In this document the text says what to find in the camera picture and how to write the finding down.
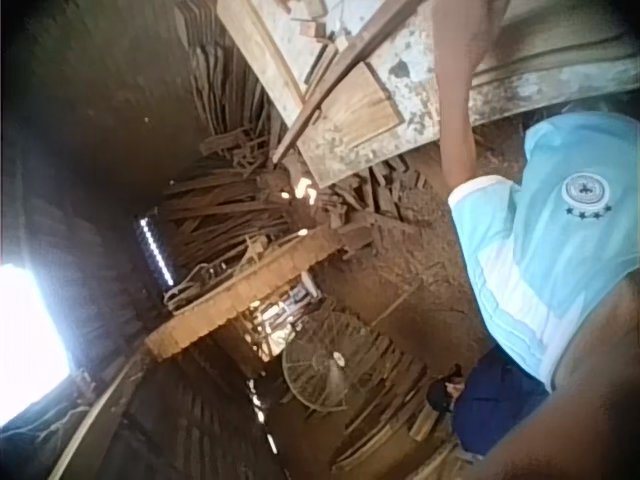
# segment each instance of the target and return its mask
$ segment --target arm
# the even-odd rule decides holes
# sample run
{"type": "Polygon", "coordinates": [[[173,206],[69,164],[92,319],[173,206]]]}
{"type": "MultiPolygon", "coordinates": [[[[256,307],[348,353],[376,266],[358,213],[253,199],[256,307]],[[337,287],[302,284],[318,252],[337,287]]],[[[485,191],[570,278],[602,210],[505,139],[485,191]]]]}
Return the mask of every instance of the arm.
{"type": "Polygon", "coordinates": [[[433,7],[440,154],[452,190],[477,176],[468,108],[471,80],[497,36],[508,4],[508,0],[438,0],[433,7]]]}

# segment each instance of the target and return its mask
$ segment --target dirt floor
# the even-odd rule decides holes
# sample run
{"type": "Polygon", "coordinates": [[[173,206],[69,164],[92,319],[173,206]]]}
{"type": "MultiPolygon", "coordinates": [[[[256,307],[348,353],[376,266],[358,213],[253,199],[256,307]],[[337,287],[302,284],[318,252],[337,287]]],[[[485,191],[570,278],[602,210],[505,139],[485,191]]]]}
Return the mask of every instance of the dirt floor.
{"type": "MultiPolygon", "coordinates": [[[[519,180],[524,165],[523,118],[476,130],[483,174],[519,180]]],[[[414,355],[437,377],[460,363],[468,371],[490,346],[473,298],[446,200],[430,185],[405,190],[401,215],[419,231],[382,231],[384,247],[364,249],[349,260],[335,256],[317,266],[314,278],[339,305],[371,323],[417,279],[422,284],[376,328],[414,355]]],[[[305,420],[297,400],[273,405],[268,429],[292,479],[402,479],[437,446],[417,444],[400,430],[374,455],[346,474],[330,471],[329,459],[342,438],[349,412],[305,420]]]]}

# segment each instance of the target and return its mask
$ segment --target emblem on shirt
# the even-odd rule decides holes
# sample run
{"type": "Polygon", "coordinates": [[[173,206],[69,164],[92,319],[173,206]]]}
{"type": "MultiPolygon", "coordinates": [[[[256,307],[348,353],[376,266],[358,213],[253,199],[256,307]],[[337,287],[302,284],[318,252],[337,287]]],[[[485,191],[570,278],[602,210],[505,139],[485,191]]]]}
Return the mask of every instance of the emblem on shirt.
{"type": "Polygon", "coordinates": [[[593,173],[576,173],[564,181],[562,198],[569,204],[567,215],[580,220],[598,220],[611,211],[609,184],[593,173]]]}

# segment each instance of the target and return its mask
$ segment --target light blue shirt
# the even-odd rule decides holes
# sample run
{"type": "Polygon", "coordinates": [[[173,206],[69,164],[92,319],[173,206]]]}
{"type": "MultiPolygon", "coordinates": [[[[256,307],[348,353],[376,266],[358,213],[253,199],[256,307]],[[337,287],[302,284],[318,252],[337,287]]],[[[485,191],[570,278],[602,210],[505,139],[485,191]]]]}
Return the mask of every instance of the light blue shirt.
{"type": "Polygon", "coordinates": [[[522,186],[479,177],[449,197],[489,332],[548,389],[587,315],[639,266],[639,132],[610,113],[550,118],[526,134],[522,186]]]}

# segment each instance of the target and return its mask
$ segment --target person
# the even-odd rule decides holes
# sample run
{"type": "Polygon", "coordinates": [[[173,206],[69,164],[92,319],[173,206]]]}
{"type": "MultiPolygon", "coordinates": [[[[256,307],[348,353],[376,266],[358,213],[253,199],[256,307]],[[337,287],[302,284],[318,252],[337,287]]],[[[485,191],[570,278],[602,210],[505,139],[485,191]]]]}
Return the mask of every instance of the person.
{"type": "Polygon", "coordinates": [[[452,412],[452,430],[466,452],[485,456],[548,395],[541,382],[495,346],[480,358],[466,381],[460,365],[433,381],[427,401],[436,412],[452,412]]]}
{"type": "Polygon", "coordinates": [[[526,132],[520,185],[480,176],[471,81],[507,4],[432,7],[442,170],[469,280],[489,333],[552,392],[471,478],[640,478],[640,125],[548,118],[526,132]]]}

